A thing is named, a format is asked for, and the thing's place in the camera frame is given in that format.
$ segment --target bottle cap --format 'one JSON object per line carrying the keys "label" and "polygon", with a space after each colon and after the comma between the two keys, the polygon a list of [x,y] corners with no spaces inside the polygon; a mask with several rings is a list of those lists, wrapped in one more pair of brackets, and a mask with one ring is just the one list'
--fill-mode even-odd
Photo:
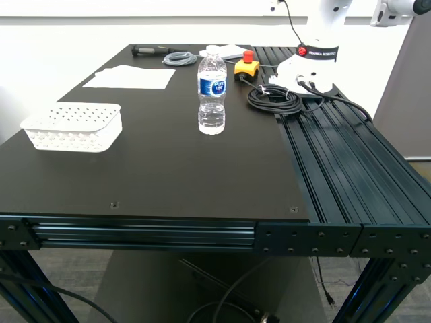
{"label": "bottle cap", "polygon": [[255,53],[252,50],[246,50],[244,52],[244,63],[251,63],[253,62],[253,57],[254,57]]}
{"label": "bottle cap", "polygon": [[217,55],[220,51],[220,47],[216,45],[207,46],[207,54],[209,55]]}

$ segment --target paper sheet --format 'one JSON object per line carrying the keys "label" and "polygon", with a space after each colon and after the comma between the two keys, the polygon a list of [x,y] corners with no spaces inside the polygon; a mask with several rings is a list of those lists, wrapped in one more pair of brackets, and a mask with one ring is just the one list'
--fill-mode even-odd
{"label": "paper sheet", "polygon": [[96,73],[83,87],[166,89],[174,73],[174,69],[140,69],[119,65]]}
{"label": "paper sheet", "polygon": [[[246,49],[238,47],[236,45],[225,45],[220,47],[219,55],[223,59],[235,59],[237,57],[242,57]],[[206,50],[201,50],[199,52],[201,56],[207,56]]]}

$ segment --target coiled gray cable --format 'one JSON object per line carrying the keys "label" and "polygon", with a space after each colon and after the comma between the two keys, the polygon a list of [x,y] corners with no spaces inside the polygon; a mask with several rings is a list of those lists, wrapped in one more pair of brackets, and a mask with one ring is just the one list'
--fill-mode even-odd
{"label": "coiled gray cable", "polygon": [[166,65],[181,66],[193,64],[196,60],[196,55],[191,52],[172,52],[167,54],[162,62]]}

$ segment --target red emergency stop button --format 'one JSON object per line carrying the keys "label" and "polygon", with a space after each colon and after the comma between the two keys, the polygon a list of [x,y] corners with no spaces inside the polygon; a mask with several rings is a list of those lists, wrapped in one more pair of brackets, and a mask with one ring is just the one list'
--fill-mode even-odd
{"label": "red emergency stop button", "polygon": [[305,47],[300,47],[300,48],[298,48],[298,54],[299,54],[300,56],[305,56],[305,55],[307,55],[307,49],[306,49]]}
{"label": "red emergency stop button", "polygon": [[255,53],[252,50],[246,50],[244,52],[244,63],[251,63],[253,62],[253,57],[255,56]]}

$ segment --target water bottle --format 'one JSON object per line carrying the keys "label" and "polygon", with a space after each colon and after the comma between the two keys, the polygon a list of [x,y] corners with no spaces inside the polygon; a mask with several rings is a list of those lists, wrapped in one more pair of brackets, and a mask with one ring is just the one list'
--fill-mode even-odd
{"label": "water bottle", "polygon": [[224,130],[227,68],[218,55],[218,46],[207,46],[207,56],[199,64],[197,93],[199,107],[199,130],[207,135],[216,135]]}

